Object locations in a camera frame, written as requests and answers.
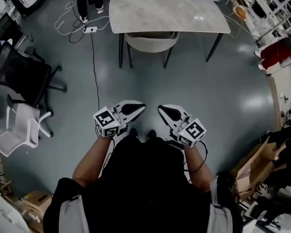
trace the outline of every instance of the white plastic chair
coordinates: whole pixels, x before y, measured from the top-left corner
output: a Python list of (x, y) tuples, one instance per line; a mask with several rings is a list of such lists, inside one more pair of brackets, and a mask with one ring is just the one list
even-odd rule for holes
[(27, 104), (19, 103), (16, 111), (15, 128), (9, 128), (10, 110), (6, 109), (6, 131), (0, 133), (0, 153), (8, 157), (16, 148), (21, 145), (28, 145), (32, 148), (38, 146), (39, 130), (47, 137), (53, 137), (53, 133), (47, 132), (42, 126), (41, 121), (51, 115), (51, 112), (40, 116), (40, 110)]
[(129, 56), (130, 68), (132, 68), (130, 48), (137, 49), (141, 52), (163, 52), (169, 49), (164, 68), (172, 52), (172, 49), (179, 39), (179, 32), (140, 32), (126, 33), (127, 50)]

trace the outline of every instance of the table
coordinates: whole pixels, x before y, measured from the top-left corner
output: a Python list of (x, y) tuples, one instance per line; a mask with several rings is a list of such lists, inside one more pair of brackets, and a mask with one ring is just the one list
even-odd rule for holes
[(110, 0), (110, 25), (119, 34), (119, 67), (122, 68), (124, 33), (205, 32), (219, 33), (206, 62), (213, 55), (227, 21), (212, 0)]

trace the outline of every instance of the black shoe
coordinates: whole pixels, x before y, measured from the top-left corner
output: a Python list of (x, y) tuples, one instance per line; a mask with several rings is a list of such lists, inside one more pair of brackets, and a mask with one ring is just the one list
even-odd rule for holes
[(156, 131), (150, 130), (149, 133), (147, 134), (147, 140), (150, 138), (155, 138), (155, 137), (156, 137)]
[(138, 138), (138, 132), (135, 128), (131, 128), (129, 131), (129, 135), (137, 137)]

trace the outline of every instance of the extension cord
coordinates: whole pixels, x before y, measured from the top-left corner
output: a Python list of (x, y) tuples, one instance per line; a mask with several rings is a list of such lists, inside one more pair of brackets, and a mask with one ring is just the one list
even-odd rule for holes
[(83, 32), (84, 33), (95, 33), (97, 31), (97, 27), (85, 27)]

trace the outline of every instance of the gray floor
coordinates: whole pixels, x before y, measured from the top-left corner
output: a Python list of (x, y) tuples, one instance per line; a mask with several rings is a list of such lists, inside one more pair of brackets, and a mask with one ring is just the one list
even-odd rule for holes
[[(41, 135), (36, 149), (18, 148), (3, 158), (6, 174), (14, 181), (14, 189), (23, 195), (34, 189), (54, 192), (57, 181), (71, 177), (72, 172), (96, 139), (93, 114), (97, 111), (97, 95), (89, 34), (77, 44), (54, 29), (57, 18), (69, 0), (47, 0), (26, 18), (22, 29), (31, 33), (37, 52), (53, 67), (61, 64), (63, 71), (56, 79), (64, 81), (68, 93), (51, 91), (49, 100), (54, 117), (47, 123), (54, 131), (51, 139)], [(105, 0), (105, 13), (108, 14)], [(218, 4), (224, 14), (230, 8)], [(89, 18), (97, 18), (94, 6)], [(65, 17), (62, 32), (72, 30), (72, 12)], [(99, 27), (107, 20), (100, 20)], [(233, 33), (237, 29), (231, 25)], [(169, 138), (157, 106), (177, 104), (200, 119), (208, 130), (205, 141), (209, 148), (207, 164), (214, 173), (231, 169), (257, 142), (258, 137), (274, 127), (274, 110), (267, 77), (257, 68), (254, 40), (242, 30), (237, 39), (224, 35), (212, 59), (205, 59), (216, 35), (181, 33), (167, 69), (163, 55), (132, 51), (134, 69), (129, 68), (126, 49), (123, 69), (118, 68), (118, 36), (110, 26), (94, 34), (95, 65), (100, 106), (121, 100), (139, 100), (146, 112), (134, 122), (139, 135), (155, 129), (162, 138)], [(0, 128), (5, 125), (5, 97), (14, 92), (0, 89)]]

